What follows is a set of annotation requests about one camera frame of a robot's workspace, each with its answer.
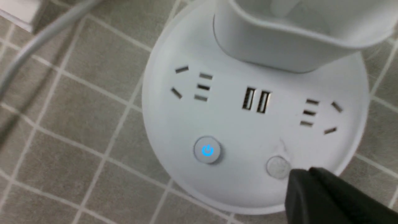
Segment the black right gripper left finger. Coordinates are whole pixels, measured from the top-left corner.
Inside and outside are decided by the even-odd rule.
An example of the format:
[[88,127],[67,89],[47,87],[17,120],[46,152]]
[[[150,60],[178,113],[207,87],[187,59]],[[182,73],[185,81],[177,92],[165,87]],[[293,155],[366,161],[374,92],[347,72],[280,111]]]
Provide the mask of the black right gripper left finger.
[[285,212],[289,224],[350,224],[327,191],[304,169],[290,171]]

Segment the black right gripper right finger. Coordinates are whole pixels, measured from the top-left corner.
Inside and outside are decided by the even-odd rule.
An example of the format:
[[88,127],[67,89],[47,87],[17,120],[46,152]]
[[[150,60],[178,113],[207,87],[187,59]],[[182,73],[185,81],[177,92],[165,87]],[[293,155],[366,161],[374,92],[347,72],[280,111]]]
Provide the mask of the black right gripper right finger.
[[397,212],[369,197],[324,168],[312,167],[313,176],[352,224],[397,224]]

